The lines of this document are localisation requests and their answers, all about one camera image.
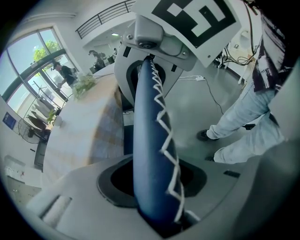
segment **wooden table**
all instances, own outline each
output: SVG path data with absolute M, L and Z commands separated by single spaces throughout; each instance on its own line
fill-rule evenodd
M 123 155 L 123 114 L 114 75 L 103 76 L 80 100 L 62 109 L 44 158 L 43 188 L 73 169 Z

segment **blue sign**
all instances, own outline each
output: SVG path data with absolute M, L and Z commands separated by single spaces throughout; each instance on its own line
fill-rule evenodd
M 11 130 L 14 129 L 16 119 L 14 119 L 8 112 L 6 112 L 2 120 Z

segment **railing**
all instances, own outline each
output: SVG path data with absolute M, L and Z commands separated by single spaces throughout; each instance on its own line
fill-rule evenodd
M 87 20 L 83 25 L 81 25 L 76 32 L 78 32 L 80 38 L 82 39 L 91 31 L 93 31 L 98 26 L 112 20 L 115 17 L 121 16 L 125 13 L 129 13 L 131 11 L 132 5 L 135 3 L 135 0 L 127 0 L 124 2 L 120 2 L 115 4 L 102 12 L 96 14 Z

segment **tree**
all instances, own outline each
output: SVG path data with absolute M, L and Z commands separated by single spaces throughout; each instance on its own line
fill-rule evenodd
M 46 42 L 46 46 L 49 49 L 50 53 L 54 53 L 60 49 L 60 46 L 58 45 L 58 43 L 53 42 L 51 40 Z M 42 58 L 44 58 L 45 56 L 47 56 L 45 48 L 37 49 L 34 52 L 33 60 L 35 62 L 37 62 L 37 61 L 41 60 Z M 59 61 L 60 59 L 61 59 L 61 56 L 55 58 L 55 61 Z M 45 67 L 45 70 L 48 70 L 50 67 L 51 66 L 48 65 L 47 67 Z

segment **blue padded cover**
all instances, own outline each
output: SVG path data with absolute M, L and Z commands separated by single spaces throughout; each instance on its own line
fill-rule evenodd
M 159 91 L 154 86 L 162 91 L 155 71 L 152 59 L 147 57 L 140 71 L 135 96 L 134 192 L 140 214 L 161 235 L 169 236 L 180 229 L 177 223 L 182 214 L 183 201 L 180 204 L 180 200 L 184 199 L 184 191 L 179 166 L 177 172 L 175 164 L 162 152 L 169 134 L 157 121 L 163 107 L 155 101 Z M 165 105 L 163 97 L 157 100 Z M 167 113 L 161 120 L 171 129 Z M 173 140 L 168 143 L 166 151 L 178 161 Z M 171 194 L 168 188 L 172 177 L 174 193 Z

